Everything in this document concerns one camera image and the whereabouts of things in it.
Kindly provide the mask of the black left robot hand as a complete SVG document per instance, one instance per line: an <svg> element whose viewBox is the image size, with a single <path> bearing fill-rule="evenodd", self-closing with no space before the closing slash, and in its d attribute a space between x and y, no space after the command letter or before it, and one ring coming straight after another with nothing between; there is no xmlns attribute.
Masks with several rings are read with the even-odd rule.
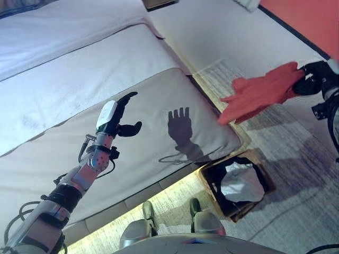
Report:
<svg viewBox="0 0 339 254"><path fill-rule="evenodd" d="M134 125L121 125L120 120L123 117L125 107L137 92L131 92L118 101L108 101L102 107L99 118L96 122L96 134L105 133L115 138L117 135L120 137L132 137L139 133L142 122L137 122Z"/></svg>

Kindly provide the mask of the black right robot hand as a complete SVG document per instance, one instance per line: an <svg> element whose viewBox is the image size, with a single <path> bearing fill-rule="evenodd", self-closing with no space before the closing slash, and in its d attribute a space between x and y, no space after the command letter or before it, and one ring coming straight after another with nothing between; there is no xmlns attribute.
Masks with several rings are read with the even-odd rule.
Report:
<svg viewBox="0 0 339 254"><path fill-rule="evenodd" d="M304 76L293 85L292 90L295 94L309 96L321 92L323 99L327 100L338 90L338 74L333 71L328 62L308 63L299 70L304 72Z"/></svg>

